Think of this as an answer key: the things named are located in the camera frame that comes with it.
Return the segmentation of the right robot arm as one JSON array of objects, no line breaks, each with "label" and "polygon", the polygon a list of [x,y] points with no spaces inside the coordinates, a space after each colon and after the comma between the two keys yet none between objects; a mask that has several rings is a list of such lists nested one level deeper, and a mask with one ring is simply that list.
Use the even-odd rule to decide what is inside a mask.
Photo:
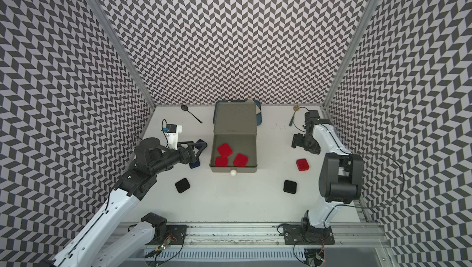
[{"label": "right robot arm", "polygon": [[320,117],[318,111],[307,109],[302,127],[293,136],[291,147],[324,157],[318,180],[320,197],[301,220],[301,240],[333,244],[331,222],[342,207],[360,199],[365,162],[341,144],[330,120]]}]

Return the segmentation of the red brooch box two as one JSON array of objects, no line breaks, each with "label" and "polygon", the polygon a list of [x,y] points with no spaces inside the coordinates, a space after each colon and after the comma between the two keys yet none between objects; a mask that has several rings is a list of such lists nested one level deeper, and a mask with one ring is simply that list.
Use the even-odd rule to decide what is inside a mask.
[{"label": "red brooch box two", "polygon": [[235,167],[245,167],[248,164],[249,158],[243,154],[237,154],[234,158],[233,166]]}]

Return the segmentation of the red brooch box three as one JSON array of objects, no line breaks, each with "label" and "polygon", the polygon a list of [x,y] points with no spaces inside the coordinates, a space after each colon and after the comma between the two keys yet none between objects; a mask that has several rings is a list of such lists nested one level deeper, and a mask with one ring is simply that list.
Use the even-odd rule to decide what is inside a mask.
[{"label": "red brooch box three", "polygon": [[215,158],[214,166],[217,168],[224,168],[228,165],[228,158],[224,156],[219,156]]}]

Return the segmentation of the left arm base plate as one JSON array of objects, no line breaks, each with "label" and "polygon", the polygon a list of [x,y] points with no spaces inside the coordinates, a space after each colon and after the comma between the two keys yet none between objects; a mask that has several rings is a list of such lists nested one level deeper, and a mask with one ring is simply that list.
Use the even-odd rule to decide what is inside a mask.
[{"label": "left arm base plate", "polygon": [[156,228],[153,239],[147,243],[150,245],[161,245],[166,239],[171,239],[171,246],[181,246],[184,243],[188,226],[183,224],[159,226]]}]

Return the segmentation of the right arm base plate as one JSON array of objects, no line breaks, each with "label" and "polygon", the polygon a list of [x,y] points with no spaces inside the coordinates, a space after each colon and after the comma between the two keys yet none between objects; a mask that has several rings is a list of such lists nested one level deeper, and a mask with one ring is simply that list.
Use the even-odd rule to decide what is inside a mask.
[{"label": "right arm base plate", "polygon": [[284,237],[285,244],[288,246],[296,244],[335,245],[331,227],[321,229],[310,226],[307,231],[303,232],[300,225],[283,224],[281,226],[281,234]]}]

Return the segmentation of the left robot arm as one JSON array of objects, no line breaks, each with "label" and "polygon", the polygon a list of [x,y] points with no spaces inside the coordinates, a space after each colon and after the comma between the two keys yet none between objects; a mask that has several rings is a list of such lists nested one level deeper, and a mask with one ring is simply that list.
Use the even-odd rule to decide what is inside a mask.
[{"label": "left robot arm", "polygon": [[178,142],[169,149],[157,138],[142,140],[135,148],[135,159],[128,171],[118,178],[107,200],[87,225],[51,260],[39,267],[118,267],[140,247],[149,242],[170,242],[166,218],[146,214],[132,230],[107,248],[104,244],[122,219],[134,209],[156,184],[157,175],[177,164],[195,163],[207,143]]}]

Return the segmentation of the red brooch box four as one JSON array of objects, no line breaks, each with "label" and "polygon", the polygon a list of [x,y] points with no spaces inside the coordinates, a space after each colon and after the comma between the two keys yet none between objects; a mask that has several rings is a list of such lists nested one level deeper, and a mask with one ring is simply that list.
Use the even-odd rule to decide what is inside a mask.
[{"label": "red brooch box four", "polygon": [[305,158],[296,160],[296,166],[298,171],[308,171],[310,169],[309,163]]}]

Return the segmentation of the red brooch box one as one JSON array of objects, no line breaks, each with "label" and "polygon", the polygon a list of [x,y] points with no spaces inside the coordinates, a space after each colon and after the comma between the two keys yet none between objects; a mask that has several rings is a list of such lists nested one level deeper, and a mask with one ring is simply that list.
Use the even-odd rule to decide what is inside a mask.
[{"label": "red brooch box one", "polygon": [[233,154],[231,147],[227,143],[220,145],[217,148],[217,152],[219,153],[220,157],[223,158],[229,157]]}]

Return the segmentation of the grey top drawer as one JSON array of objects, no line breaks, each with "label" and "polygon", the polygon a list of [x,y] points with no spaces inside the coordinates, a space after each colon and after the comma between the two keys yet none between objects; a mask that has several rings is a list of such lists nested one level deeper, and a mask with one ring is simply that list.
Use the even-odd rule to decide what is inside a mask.
[{"label": "grey top drawer", "polygon": [[[214,166],[215,158],[219,157],[217,148],[227,143],[233,154],[228,158],[228,165],[224,168],[217,168]],[[246,155],[249,160],[245,167],[233,166],[234,158],[237,154]],[[230,173],[233,176],[238,173],[255,173],[258,168],[257,158],[257,136],[255,134],[216,134],[213,137],[213,146],[211,149],[210,168],[212,172]]]}]

